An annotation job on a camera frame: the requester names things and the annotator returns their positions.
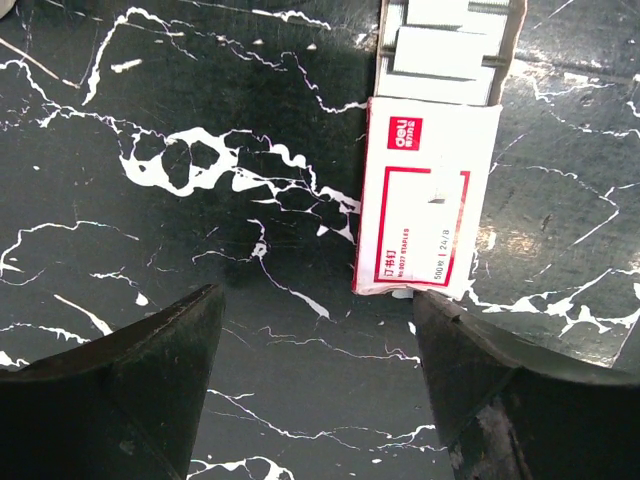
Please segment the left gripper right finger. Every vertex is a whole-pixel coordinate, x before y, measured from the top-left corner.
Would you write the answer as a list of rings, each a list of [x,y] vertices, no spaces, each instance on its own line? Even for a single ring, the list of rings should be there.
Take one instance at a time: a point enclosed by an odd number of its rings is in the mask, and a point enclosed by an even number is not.
[[[532,343],[436,292],[414,297],[413,318],[455,478],[638,478],[638,377]]]

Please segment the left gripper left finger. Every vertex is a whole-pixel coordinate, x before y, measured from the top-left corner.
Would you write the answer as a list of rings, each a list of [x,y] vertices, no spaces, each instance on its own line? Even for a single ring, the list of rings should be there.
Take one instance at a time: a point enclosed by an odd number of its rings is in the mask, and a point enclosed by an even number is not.
[[[218,347],[206,285],[103,338],[1,372],[4,479],[183,479]]]

